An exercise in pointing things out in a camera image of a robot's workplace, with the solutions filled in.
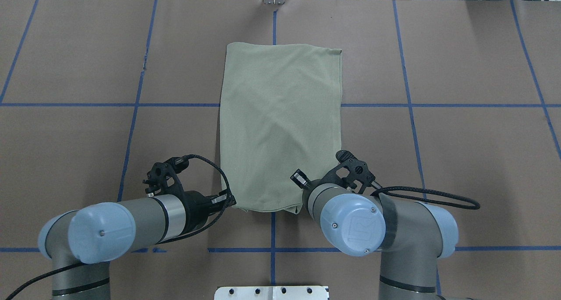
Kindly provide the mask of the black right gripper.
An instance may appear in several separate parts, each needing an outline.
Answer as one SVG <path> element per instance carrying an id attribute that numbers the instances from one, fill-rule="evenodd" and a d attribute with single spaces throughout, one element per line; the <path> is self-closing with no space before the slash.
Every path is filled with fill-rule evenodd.
<path id="1" fill-rule="evenodd" d="M 352 152 L 339 150 L 335 153 L 335 158 L 339 165 L 330 169 L 320 180 L 311 182 L 307 175 L 301 170 L 296 171 L 290 176 L 290 180 L 301 190 L 308 190 L 311 184 L 311 191 L 318 190 L 320 186 L 334 184 L 337 187 L 348 190 L 351 194 L 363 194 L 367 188 L 373 187 L 377 190 L 378 182 L 367 163 L 356 158 Z M 343 169 L 347 172 L 345 176 L 340 176 L 338 171 Z"/>

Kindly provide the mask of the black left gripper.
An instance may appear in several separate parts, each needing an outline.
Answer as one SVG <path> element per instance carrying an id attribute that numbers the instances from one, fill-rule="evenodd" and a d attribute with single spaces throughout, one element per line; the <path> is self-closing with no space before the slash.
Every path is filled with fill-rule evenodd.
<path id="1" fill-rule="evenodd" d="M 222 209 L 237 204 L 232 194 L 204 196 L 198 191 L 184 191 L 178 174 L 189 165 L 186 156 L 172 157 L 164 162 L 156 162 L 147 172 L 143 184 L 147 185 L 145 193 L 149 197 L 158 195 L 175 195 L 184 205 L 186 222 L 181 235 L 201 229 L 208 217 Z"/>

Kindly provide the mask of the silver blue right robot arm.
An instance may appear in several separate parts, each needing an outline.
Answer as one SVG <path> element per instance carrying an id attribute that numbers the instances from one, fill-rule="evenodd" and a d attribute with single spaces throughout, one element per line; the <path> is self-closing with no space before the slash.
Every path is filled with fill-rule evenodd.
<path id="1" fill-rule="evenodd" d="M 442 300 L 437 260 L 455 252 L 454 217 L 421 200 L 392 199 L 366 162 L 346 150 L 335 157 L 338 166 L 319 180 L 309 180 L 300 169 L 290 177 L 325 238 L 349 256 L 381 252 L 380 300 Z"/>

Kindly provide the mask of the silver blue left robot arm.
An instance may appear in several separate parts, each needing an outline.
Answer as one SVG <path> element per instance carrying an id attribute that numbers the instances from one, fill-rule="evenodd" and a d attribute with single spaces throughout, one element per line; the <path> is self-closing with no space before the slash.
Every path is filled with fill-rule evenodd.
<path id="1" fill-rule="evenodd" d="M 224 183 L 218 194 L 186 191 L 178 175 L 190 160 L 212 166 Z M 110 299 L 110 262 L 150 246 L 196 236 L 236 204 L 223 170 L 200 155 L 156 162 L 143 180 L 144 198 L 103 202 L 65 212 L 38 235 L 40 253 L 51 260 L 53 300 Z"/>

